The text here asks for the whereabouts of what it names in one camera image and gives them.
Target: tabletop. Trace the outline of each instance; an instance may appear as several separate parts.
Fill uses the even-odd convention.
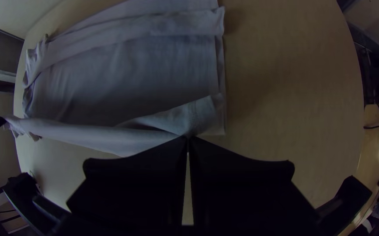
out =
[[[123,0],[65,0],[28,32],[17,70],[14,114],[23,117],[25,52]],[[290,160],[293,183],[318,207],[355,173],[363,137],[361,74],[352,37],[334,0],[222,0],[227,127],[203,137],[258,160]],[[16,139],[21,170],[44,195],[65,202],[84,180],[89,157],[115,155],[43,139]]]

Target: wooden table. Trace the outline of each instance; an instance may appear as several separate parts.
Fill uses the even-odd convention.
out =
[[[28,32],[16,80],[21,101],[25,50],[121,0],[65,0]],[[207,140],[259,160],[296,165],[294,184],[315,207],[355,173],[363,127],[360,69],[347,23],[334,0],[223,0],[227,135]],[[114,155],[43,139],[16,140],[22,171],[66,208],[83,181],[82,162]]]

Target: round table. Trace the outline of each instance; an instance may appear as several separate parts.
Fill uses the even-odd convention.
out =
[[[23,117],[26,49],[119,2],[65,0],[36,23],[17,70],[16,116]],[[294,184],[318,207],[355,173],[364,133],[360,69],[344,16],[334,0],[219,3],[226,6],[227,131],[204,138],[249,158],[292,161]],[[24,136],[16,147],[22,171],[32,172],[44,195],[64,208],[84,180],[85,159],[117,158]]]

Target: floor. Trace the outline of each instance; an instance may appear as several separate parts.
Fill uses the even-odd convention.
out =
[[[379,125],[379,109],[376,105],[367,105],[364,109],[364,125]],[[357,214],[354,221],[340,234],[347,236],[356,226],[362,223],[372,212],[379,195],[379,128],[366,130],[362,142],[360,161],[354,176],[372,192],[369,201]]]

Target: fabric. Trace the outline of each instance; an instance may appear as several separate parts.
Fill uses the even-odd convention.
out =
[[[119,156],[224,134],[223,18],[214,0],[129,0],[46,36],[28,50],[26,119],[7,121]]]

